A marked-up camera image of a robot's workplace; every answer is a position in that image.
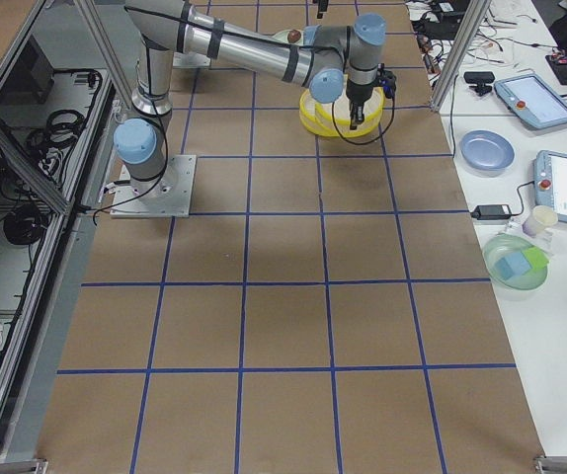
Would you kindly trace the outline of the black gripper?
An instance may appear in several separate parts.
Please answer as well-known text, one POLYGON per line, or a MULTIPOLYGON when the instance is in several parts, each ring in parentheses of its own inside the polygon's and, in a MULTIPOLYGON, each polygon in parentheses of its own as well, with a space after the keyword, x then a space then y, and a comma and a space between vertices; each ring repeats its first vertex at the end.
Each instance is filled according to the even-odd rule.
POLYGON ((382 89, 386 99, 395 100, 396 75, 386 69, 383 63, 368 69, 349 65, 346 83, 346 96, 350 101, 349 129, 357 129, 365 121, 364 103, 377 87, 382 89))
POLYGON ((315 0, 315 4, 317 5, 316 18, 322 19, 328 9, 328 0, 315 0))

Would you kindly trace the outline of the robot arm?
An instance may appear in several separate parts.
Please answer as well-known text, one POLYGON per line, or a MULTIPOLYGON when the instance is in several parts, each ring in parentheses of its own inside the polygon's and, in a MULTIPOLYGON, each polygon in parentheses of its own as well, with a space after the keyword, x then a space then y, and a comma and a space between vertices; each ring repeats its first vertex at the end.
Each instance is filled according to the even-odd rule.
POLYGON ((302 43, 281 42, 199 12, 188 1, 127 1, 124 8, 140 37, 134 110, 168 121, 172 115, 169 86, 175 54, 200 54, 224 60, 285 83, 308 89, 318 103, 345 95, 349 121, 364 121, 364 106, 376 88, 396 95, 396 78, 381 64, 386 22, 363 14, 350 26, 310 26, 302 43))

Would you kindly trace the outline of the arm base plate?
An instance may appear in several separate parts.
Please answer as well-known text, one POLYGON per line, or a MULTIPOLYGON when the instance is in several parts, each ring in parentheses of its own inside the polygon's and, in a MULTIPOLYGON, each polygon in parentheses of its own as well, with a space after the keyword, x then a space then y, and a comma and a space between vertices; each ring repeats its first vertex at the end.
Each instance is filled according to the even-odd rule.
POLYGON ((195 155, 173 155, 169 159, 168 170, 160 183, 143 197, 148 188, 154 185, 134 182, 115 191, 116 206, 109 212, 115 218, 163 218, 190 215, 191 197, 196 173, 195 155))

